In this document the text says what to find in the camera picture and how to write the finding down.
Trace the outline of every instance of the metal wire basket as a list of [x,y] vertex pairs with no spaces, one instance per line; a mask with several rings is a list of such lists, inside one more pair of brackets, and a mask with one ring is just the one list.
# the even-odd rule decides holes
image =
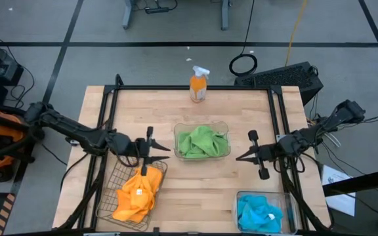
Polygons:
[[[159,169],[163,173],[163,178],[159,189],[163,185],[165,173],[167,172],[167,164],[162,161],[156,161],[151,167]],[[104,186],[102,198],[98,204],[97,218],[101,220],[106,220],[110,223],[117,224],[119,226],[127,227],[136,231],[146,231],[150,225],[152,210],[144,217],[140,223],[135,223],[132,221],[122,222],[120,220],[115,220],[112,217],[112,213],[117,208],[117,195],[116,190],[121,189],[122,186],[135,175],[135,169],[140,168],[134,167],[129,168],[122,165],[119,161],[116,161],[115,168],[112,171],[112,174],[109,177],[109,180]],[[156,202],[159,195],[159,191],[156,193]]]

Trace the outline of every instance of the clear plastic container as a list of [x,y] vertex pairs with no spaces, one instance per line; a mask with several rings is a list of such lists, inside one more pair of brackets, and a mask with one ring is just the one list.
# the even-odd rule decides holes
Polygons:
[[[228,141],[228,151],[225,154],[223,154],[219,157],[186,158],[179,152],[179,134],[181,132],[192,132],[192,131],[195,130],[195,128],[197,128],[201,125],[211,127],[211,129],[214,132],[219,132],[220,134],[224,135],[224,139]],[[229,155],[230,152],[231,152],[231,145],[230,145],[230,137],[228,135],[228,125],[223,121],[220,121],[220,122],[214,123],[214,124],[199,124],[199,125],[177,124],[175,126],[175,155],[180,160],[183,160],[183,161],[220,160],[220,159],[226,157],[227,155]]]
[[[270,233],[264,231],[243,230],[238,223],[238,200],[242,196],[254,195],[265,196],[268,204],[281,209],[283,218],[281,219],[281,231],[279,233]],[[299,228],[299,219],[297,218],[297,204],[294,197],[289,193],[272,193],[260,191],[239,191],[234,199],[234,222],[242,233],[256,233],[267,235],[294,235]]]

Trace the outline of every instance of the white spray nozzle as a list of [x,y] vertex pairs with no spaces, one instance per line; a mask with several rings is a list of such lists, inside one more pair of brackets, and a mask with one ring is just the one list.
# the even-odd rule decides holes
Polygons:
[[204,69],[204,68],[199,67],[199,66],[194,66],[193,69],[195,71],[196,77],[201,77],[202,75],[209,75],[208,69]]

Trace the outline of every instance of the floor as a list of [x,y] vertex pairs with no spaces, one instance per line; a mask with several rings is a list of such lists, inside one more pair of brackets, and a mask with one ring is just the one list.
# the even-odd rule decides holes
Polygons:
[[[221,31],[220,4],[177,1],[178,7],[168,13],[133,12],[131,25],[124,30],[124,1],[0,0],[0,38],[35,78],[24,109],[44,99],[77,119],[85,87],[112,84],[117,73],[127,85],[187,85],[192,66],[199,65],[211,70],[211,84],[231,85],[234,76],[228,63],[242,49],[234,42],[244,40],[251,1],[233,1],[228,31]],[[152,0],[146,2],[154,6]],[[174,5],[172,0],[160,3]],[[255,1],[247,39],[254,47],[245,51],[258,58],[257,71],[284,65],[301,4],[301,0]],[[167,47],[162,42],[176,44]],[[222,44],[214,47],[208,42]],[[366,109],[368,117],[378,115],[378,0],[310,0],[294,42],[289,63],[309,61],[317,66],[325,86],[318,95],[318,113],[327,115],[339,102],[350,99]],[[250,66],[240,62],[236,70]],[[30,74],[24,73],[20,84],[29,87],[31,83]],[[335,135],[342,147],[329,146],[340,159],[365,173],[378,171],[378,123]],[[44,144],[68,160],[70,147],[61,135],[48,130]],[[20,188],[12,182],[0,184],[0,192],[18,191],[6,234],[46,231],[52,226],[65,166],[41,146],[33,155],[37,160],[28,165]],[[324,149],[318,160],[339,169]],[[360,175],[337,163],[351,176]],[[359,192],[358,197],[378,209],[376,191]],[[339,231],[378,234],[378,215],[361,203],[356,203],[355,218],[334,215]]]

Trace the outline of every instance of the spray bottle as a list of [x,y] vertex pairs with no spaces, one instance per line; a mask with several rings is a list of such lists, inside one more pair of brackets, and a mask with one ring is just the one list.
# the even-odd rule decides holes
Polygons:
[[190,98],[194,102],[202,102],[207,93],[208,69],[194,66],[195,74],[190,78]]

